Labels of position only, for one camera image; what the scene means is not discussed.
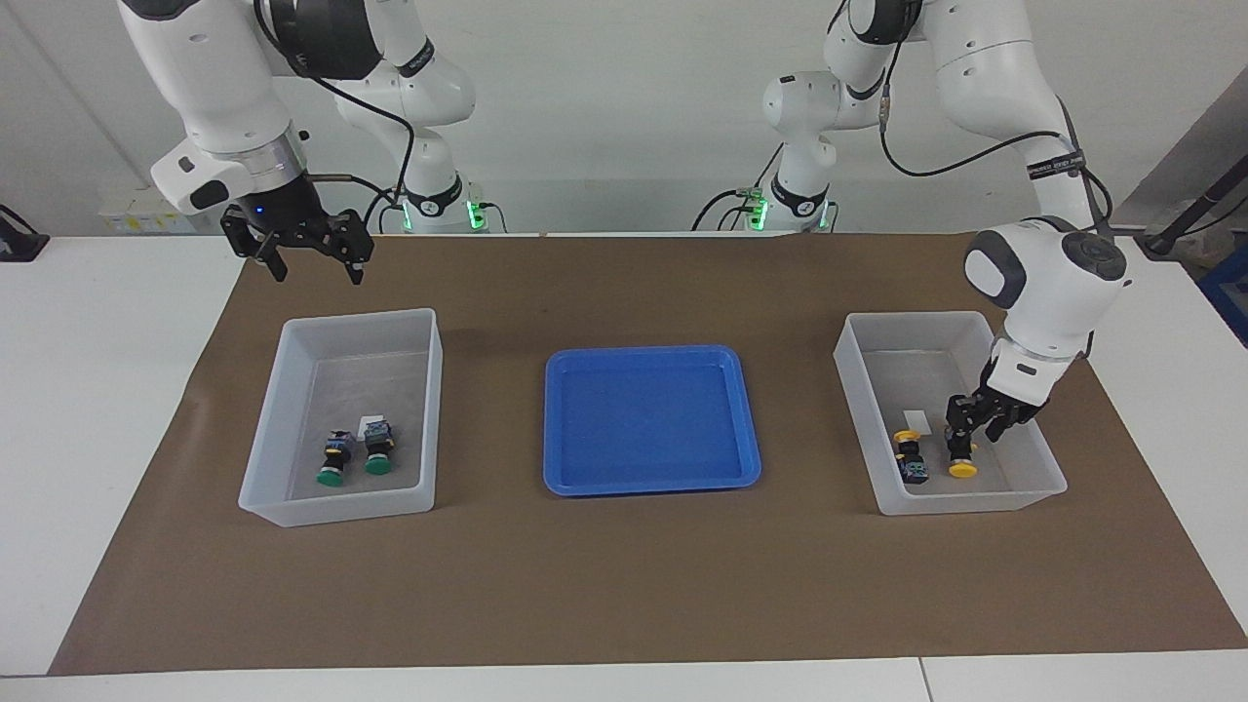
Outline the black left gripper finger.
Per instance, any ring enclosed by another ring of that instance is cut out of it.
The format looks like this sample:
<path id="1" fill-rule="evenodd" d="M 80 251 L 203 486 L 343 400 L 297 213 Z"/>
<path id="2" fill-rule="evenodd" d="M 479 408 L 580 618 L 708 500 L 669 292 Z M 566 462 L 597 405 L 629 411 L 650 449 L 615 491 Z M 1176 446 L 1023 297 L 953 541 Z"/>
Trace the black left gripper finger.
<path id="1" fill-rule="evenodd" d="M 971 461 L 973 432 L 985 423 L 987 400 L 980 393 L 953 395 L 946 408 L 945 443 L 950 461 Z"/>
<path id="2" fill-rule="evenodd" d="M 1042 406 L 1033 405 L 1001 405 L 993 411 L 993 418 L 987 422 L 987 438 L 990 443 L 998 443 L 998 438 L 1008 428 L 1016 425 L 1025 425 L 1040 413 Z"/>

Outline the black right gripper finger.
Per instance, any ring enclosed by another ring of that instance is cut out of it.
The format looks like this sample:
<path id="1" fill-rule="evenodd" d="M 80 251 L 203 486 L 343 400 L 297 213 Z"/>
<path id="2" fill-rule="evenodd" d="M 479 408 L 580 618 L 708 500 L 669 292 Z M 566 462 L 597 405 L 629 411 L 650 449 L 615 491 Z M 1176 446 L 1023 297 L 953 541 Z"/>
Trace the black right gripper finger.
<path id="1" fill-rule="evenodd" d="M 255 259 L 255 262 L 267 267 L 276 284 L 285 284 L 287 266 L 278 252 L 278 239 L 275 234 L 255 235 L 242 210 L 223 210 L 221 230 L 237 257 Z"/>
<path id="2" fill-rule="evenodd" d="M 374 240 L 359 214 L 327 217 L 327 254 L 344 266 L 353 286 L 363 284 L 364 266 L 374 252 Z"/>

